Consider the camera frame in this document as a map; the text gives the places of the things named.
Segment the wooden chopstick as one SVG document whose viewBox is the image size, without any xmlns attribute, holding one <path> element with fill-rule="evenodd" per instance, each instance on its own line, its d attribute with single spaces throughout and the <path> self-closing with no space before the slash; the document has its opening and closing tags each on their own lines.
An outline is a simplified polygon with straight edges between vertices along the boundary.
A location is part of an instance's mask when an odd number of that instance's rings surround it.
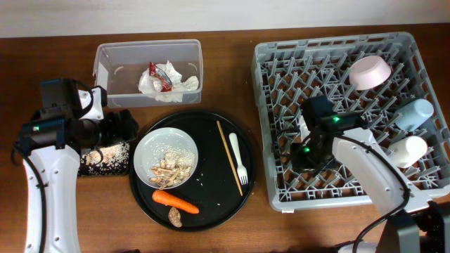
<svg viewBox="0 0 450 253">
<path fill-rule="evenodd" d="M 231 167 L 231 171 L 233 173 L 234 179 L 236 181 L 236 185 L 238 187 L 238 192 L 240 193 L 240 196 L 242 197 L 243 196 L 242 188 L 241 188 L 240 182 L 238 180 L 238 175 L 237 175 L 236 169 L 234 167 L 233 160 L 231 158 L 231 154 L 230 154 L 230 151 L 229 151 L 228 143 L 226 142 L 226 138 L 224 136 L 224 132 L 223 132 L 223 129 L 221 127 L 221 123 L 220 123 L 219 120 L 217 120 L 216 124 L 217 124 L 217 128 L 219 130 L 219 134 L 221 136 L 221 140 L 222 140 L 222 143 L 223 143 L 226 155 L 228 157 L 228 161 L 229 161 L 229 164 L 230 164 L 230 167 Z"/>
</svg>

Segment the white cup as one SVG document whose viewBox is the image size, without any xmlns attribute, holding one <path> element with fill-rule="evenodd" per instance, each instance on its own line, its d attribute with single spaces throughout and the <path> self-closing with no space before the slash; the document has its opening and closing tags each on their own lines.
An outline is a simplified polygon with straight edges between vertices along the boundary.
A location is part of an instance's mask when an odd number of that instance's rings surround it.
<svg viewBox="0 0 450 253">
<path fill-rule="evenodd" d="M 409 136 L 388 147 L 391 152 L 389 158 L 399 168 L 408 168 L 416 163 L 428 150 L 424 139 L 418 136 Z"/>
</svg>

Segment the black rectangular tray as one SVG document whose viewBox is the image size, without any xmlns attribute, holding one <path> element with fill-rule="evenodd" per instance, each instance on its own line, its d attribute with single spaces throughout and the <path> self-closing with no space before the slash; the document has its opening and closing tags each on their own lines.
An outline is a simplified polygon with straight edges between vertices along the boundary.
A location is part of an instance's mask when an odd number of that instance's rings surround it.
<svg viewBox="0 0 450 253">
<path fill-rule="evenodd" d="M 130 144 L 119 143 L 84 154 L 78 176 L 121 176 L 129 172 Z"/>
</svg>

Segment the grey dishwasher rack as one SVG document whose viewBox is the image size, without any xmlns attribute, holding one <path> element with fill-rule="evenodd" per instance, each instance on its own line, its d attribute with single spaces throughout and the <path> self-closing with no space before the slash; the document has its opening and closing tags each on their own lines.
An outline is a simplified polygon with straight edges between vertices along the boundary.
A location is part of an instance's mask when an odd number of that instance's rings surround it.
<svg viewBox="0 0 450 253">
<path fill-rule="evenodd" d="M 349 82 L 350 67 L 380 56 L 391 75 L 380 86 L 359 91 Z M 303 39 L 258 44 L 252 60 L 255 101 L 262 129 L 269 203 L 277 212 L 365 205 L 370 198 L 350 171 L 331 162 L 320 174 L 300 173 L 288 157 L 302 140 L 300 106 L 326 96 L 336 112 L 362 114 L 383 148 L 409 136 L 396 122 L 399 109 L 423 98 L 433 115 L 413 131 L 426 154 L 403 169 L 405 177 L 430 197 L 449 194 L 449 128 L 413 36 L 406 32 Z"/>
</svg>

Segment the grey plate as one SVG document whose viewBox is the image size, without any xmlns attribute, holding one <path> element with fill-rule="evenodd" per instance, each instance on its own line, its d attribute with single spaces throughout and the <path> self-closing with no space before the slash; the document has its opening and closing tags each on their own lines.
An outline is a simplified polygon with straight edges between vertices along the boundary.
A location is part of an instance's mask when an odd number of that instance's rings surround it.
<svg viewBox="0 0 450 253">
<path fill-rule="evenodd" d="M 191 136 L 189 136 L 186 132 L 173 127 L 163 127 L 160 129 L 152 130 L 139 141 L 133 157 L 134 171 L 136 175 L 142 183 L 150 186 L 151 188 L 159 189 L 156 185 L 148 181 L 149 178 L 153 175 L 153 173 L 150 172 L 150 168 L 162 158 L 163 152 L 167 146 L 186 149 L 195 153 L 197 156 L 195 169 L 198 165 L 199 152 L 197 145 L 195 144 L 195 141 L 191 138 Z"/>
</svg>

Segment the pink bowl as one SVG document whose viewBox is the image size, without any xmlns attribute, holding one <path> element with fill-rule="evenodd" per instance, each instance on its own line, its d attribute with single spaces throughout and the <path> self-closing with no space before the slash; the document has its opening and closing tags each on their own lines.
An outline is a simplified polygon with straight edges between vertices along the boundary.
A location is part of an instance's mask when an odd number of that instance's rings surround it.
<svg viewBox="0 0 450 253">
<path fill-rule="evenodd" d="M 349 69 L 349 83 L 358 91 L 372 89 L 386 81 L 391 67 L 380 56 L 366 56 Z"/>
</svg>

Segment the light blue cup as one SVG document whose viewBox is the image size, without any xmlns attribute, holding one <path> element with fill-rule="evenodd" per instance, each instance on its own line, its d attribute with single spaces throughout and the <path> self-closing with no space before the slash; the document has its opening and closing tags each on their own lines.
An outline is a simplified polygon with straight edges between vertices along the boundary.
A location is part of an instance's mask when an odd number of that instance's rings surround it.
<svg viewBox="0 0 450 253">
<path fill-rule="evenodd" d="M 397 113 L 400 114 L 395 121 L 397 127 L 403 131 L 414 131 L 433 115 L 434 107 L 428 100 L 419 98 L 399 108 Z"/>
</svg>

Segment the white napkin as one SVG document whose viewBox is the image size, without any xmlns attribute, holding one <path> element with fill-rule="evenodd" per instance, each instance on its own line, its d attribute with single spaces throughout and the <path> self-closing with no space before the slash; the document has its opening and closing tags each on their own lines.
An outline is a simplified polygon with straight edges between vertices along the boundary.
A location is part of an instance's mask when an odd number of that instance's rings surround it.
<svg viewBox="0 0 450 253">
<path fill-rule="evenodd" d="M 183 100 L 181 92 L 195 91 L 199 87 L 199 80 L 196 76 L 189 77 L 186 81 L 182 81 L 182 74 L 177 72 L 169 61 L 165 64 L 157 64 L 157 66 L 163 70 L 172 81 L 172 90 L 168 92 L 158 92 L 154 88 L 154 84 L 158 84 L 159 81 L 149 75 L 149 69 L 147 68 L 141 75 L 138 84 L 138 90 L 141 93 L 149 94 L 151 98 L 161 102 L 175 102 L 180 103 Z"/>
</svg>

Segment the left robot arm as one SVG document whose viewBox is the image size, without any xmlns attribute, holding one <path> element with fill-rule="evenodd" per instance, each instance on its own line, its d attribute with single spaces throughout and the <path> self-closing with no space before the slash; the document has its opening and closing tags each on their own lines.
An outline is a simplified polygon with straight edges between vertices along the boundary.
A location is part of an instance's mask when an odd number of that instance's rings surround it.
<svg viewBox="0 0 450 253">
<path fill-rule="evenodd" d="M 14 144 L 27 176 L 25 252 L 79 252 L 76 183 L 83 154 L 137 138 L 130 111 L 104 113 L 107 91 L 74 79 L 40 84 L 42 107 Z"/>
</svg>

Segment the clear plastic bin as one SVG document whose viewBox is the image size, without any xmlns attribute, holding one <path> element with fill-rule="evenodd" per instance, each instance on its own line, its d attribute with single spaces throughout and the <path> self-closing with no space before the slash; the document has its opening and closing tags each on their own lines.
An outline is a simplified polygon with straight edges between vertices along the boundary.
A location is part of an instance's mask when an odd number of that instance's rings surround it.
<svg viewBox="0 0 450 253">
<path fill-rule="evenodd" d="M 201 44 L 197 39 L 101 44 L 93 75 L 107 91 L 110 108 L 199 103 Z"/>
</svg>

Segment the orange carrot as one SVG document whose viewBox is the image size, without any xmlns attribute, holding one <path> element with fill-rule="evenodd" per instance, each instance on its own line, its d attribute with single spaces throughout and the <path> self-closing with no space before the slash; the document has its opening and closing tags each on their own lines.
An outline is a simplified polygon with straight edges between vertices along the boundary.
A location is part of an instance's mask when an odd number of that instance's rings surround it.
<svg viewBox="0 0 450 253">
<path fill-rule="evenodd" d="M 173 196 L 163 190 L 155 190 L 152 194 L 152 199 L 157 202 L 160 203 L 162 205 L 167 205 L 167 206 L 171 206 L 171 207 L 175 207 L 178 209 L 182 209 L 185 212 L 188 212 L 190 214 L 199 214 L 200 210 L 195 206 L 192 205 L 191 203 L 182 200 L 176 196 Z"/>
</svg>

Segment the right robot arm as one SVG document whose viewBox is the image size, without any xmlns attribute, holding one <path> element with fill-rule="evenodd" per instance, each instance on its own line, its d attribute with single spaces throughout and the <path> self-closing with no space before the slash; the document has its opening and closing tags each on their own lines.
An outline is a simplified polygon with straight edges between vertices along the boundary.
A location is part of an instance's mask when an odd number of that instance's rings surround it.
<svg viewBox="0 0 450 253">
<path fill-rule="evenodd" d="M 383 152 L 357 112 L 337 113 L 326 96 L 303 102 L 310 131 L 290 146 L 293 169 L 321 172 L 331 160 L 344 165 L 381 216 L 336 252 L 448 252 L 449 203 L 436 203 Z"/>
</svg>

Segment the brown ginger piece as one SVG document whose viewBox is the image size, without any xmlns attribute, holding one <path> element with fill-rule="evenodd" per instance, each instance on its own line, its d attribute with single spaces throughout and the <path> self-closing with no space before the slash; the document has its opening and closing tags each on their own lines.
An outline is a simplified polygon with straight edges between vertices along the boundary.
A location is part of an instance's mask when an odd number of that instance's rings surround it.
<svg viewBox="0 0 450 253">
<path fill-rule="evenodd" d="M 176 228 L 182 227 L 181 214 L 176 207 L 172 207 L 168 213 L 169 222 Z"/>
</svg>

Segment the white plastic fork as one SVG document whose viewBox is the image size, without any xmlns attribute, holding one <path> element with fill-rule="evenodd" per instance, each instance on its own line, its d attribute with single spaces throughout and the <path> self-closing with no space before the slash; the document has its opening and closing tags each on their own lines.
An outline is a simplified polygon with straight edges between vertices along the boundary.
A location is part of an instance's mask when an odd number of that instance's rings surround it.
<svg viewBox="0 0 450 253">
<path fill-rule="evenodd" d="M 248 184 L 248 172 L 245 166 L 243 165 L 242 158 L 240 156 L 238 137 L 235 133 L 230 133 L 229 140 L 237 163 L 238 179 L 240 181 L 240 184 L 244 186 Z"/>
</svg>

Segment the red snack wrapper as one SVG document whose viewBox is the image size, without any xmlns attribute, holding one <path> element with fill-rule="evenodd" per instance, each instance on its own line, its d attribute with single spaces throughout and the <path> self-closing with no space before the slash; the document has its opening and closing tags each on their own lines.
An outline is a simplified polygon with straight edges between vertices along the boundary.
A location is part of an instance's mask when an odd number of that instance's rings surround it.
<svg viewBox="0 0 450 253">
<path fill-rule="evenodd" d="M 154 84 L 154 88 L 156 91 L 168 92 L 172 90 L 173 84 L 170 78 L 153 62 L 149 62 L 149 75 L 159 81 L 158 84 Z"/>
</svg>

